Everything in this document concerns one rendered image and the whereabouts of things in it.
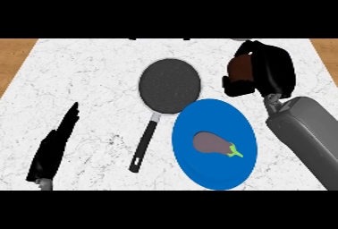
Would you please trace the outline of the brown cupcake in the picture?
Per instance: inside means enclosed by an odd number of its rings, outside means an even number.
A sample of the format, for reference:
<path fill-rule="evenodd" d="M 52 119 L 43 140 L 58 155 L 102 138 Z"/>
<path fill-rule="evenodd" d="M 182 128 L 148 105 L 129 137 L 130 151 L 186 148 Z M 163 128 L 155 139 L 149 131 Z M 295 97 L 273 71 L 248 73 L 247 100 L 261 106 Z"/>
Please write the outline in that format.
<path fill-rule="evenodd" d="M 230 81 L 253 81 L 251 55 L 238 55 L 229 62 L 227 73 Z"/>

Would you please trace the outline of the purple eggplant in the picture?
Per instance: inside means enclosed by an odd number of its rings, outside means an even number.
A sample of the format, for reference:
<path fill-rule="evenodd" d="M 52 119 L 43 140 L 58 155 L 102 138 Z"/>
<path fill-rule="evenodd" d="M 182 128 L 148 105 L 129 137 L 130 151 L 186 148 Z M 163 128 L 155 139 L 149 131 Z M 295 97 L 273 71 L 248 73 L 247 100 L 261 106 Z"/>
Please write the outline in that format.
<path fill-rule="evenodd" d="M 195 134 L 194 148 L 201 153 L 219 153 L 227 157 L 244 156 L 238 151 L 235 144 L 208 131 L 201 131 Z"/>

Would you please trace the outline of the dark grey frying pan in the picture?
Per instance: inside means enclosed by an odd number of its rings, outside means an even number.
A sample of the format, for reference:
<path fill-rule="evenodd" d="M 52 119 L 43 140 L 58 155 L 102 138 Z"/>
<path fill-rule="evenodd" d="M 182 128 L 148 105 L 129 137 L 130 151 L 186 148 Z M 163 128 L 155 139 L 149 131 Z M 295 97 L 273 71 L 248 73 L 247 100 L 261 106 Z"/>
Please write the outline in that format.
<path fill-rule="evenodd" d="M 165 58 L 145 68 L 139 80 L 139 94 L 145 105 L 152 110 L 152 116 L 132 158 L 133 173 L 137 173 L 142 167 L 160 117 L 177 114 L 196 101 L 199 92 L 199 74 L 183 60 Z"/>

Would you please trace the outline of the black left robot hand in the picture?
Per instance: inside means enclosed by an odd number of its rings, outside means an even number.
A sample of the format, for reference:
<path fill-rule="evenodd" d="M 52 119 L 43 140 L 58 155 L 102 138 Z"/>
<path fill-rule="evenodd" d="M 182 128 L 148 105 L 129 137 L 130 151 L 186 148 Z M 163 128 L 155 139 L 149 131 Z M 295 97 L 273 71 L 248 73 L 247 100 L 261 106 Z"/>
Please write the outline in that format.
<path fill-rule="evenodd" d="M 44 139 L 41 140 L 40 147 L 31 161 L 31 168 L 27 175 L 28 182 L 36 182 L 43 178 L 53 179 L 56 176 L 70 136 L 72 134 L 75 123 L 80 120 L 78 113 L 78 103 L 74 103 L 58 128 L 47 133 Z"/>

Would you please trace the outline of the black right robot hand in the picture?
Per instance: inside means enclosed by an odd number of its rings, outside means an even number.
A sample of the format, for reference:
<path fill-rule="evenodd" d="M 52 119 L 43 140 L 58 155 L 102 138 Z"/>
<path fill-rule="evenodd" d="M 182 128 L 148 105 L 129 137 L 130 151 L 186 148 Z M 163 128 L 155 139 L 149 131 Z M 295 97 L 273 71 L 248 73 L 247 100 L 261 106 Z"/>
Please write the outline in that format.
<path fill-rule="evenodd" d="M 230 81 L 227 73 L 222 77 L 226 95 L 238 97 L 258 90 L 261 97 L 281 94 L 282 98 L 288 98 L 295 87 L 294 62 L 289 53 L 276 46 L 247 40 L 233 57 L 238 55 L 251 55 L 254 80 Z"/>

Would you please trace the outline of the blue plate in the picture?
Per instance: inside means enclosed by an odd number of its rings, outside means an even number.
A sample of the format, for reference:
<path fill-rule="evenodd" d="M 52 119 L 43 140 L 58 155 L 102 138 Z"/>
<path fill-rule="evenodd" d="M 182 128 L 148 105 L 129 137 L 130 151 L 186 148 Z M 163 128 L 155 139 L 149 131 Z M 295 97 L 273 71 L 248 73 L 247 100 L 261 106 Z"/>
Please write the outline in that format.
<path fill-rule="evenodd" d="M 257 137 L 229 103 L 210 98 L 183 109 L 171 145 L 182 170 L 201 186 L 227 190 L 247 180 L 257 163 Z"/>

